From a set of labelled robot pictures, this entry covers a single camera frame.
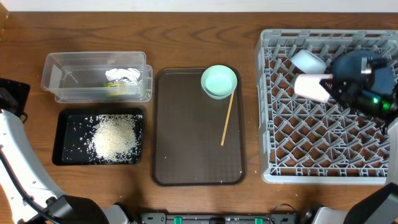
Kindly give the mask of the pink cup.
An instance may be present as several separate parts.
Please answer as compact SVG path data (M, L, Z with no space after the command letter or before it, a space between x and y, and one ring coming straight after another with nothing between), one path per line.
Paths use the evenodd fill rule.
M321 86L322 79L331 79L332 74L300 74L294 81L294 92L296 95L325 103L330 94Z

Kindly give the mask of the dark blue plate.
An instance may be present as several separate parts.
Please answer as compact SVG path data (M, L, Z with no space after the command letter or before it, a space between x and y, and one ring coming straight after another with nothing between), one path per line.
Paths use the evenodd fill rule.
M330 73L339 80L361 79L361 62L363 57L372 57L379 59L381 56L372 51L354 50L338 57L333 61ZM384 67L375 71L375 81L371 87L372 91L381 94L391 94L394 87L394 75L390 67Z

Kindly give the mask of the light blue bowl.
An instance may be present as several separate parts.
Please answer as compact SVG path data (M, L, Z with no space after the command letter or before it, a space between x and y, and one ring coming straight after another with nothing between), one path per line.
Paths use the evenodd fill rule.
M290 61L306 74L324 74L326 70L326 63L308 50L300 50Z

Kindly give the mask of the yellow green snack wrapper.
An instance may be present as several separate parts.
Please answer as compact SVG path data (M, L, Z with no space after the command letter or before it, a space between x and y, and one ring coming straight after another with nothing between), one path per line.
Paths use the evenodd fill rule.
M126 80L113 80L110 83L105 83L104 87L108 89L112 96L118 95L142 95L144 90L143 84L139 82L128 82Z

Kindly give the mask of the pile of rice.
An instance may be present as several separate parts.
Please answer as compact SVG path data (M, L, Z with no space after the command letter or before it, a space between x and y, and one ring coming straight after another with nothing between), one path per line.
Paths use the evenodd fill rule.
M70 116L61 161L67 165L135 164L141 159L141 114Z

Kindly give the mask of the mint green bowl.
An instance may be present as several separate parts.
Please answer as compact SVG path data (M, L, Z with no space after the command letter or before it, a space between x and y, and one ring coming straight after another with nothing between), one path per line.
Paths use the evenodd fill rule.
M224 65L208 67L201 76L201 87L215 100L222 100L231 95L238 85L236 73Z

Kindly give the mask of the wooden chopstick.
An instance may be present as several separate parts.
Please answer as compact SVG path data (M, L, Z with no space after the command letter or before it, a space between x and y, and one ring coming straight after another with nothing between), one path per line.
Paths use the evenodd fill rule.
M228 110L227 110L227 114L226 114L226 121L225 121L225 124L224 124L223 135L222 135L222 138L221 138L221 146L224 146L224 142L225 142L225 138L226 138L226 132L228 130L229 118L230 118L231 109L232 109L232 105L233 105L233 100L234 100L234 92L232 92L230 100L229 100Z

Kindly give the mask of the white tissue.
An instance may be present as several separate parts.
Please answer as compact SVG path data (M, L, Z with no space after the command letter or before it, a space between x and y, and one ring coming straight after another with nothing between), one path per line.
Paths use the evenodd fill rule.
M110 83L127 83L137 85L141 72L136 68L114 68L105 72L106 79Z

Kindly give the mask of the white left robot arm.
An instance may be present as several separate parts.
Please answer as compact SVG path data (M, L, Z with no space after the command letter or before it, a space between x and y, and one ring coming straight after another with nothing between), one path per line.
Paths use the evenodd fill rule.
M29 91L26 83L1 79L1 187L14 223L133 223L119 204L100 208L52 180L25 133Z

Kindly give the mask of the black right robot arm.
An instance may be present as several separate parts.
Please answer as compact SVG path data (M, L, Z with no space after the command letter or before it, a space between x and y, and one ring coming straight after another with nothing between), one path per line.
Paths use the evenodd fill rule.
M328 207L307 213L308 223L394 223L397 219L397 92L382 95L370 84L357 80L337 80L333 75L299 75L294 92L304 98L326 102L334 98L344 108L382 122L390 142L389 167L383 188L366 197L349 211Z

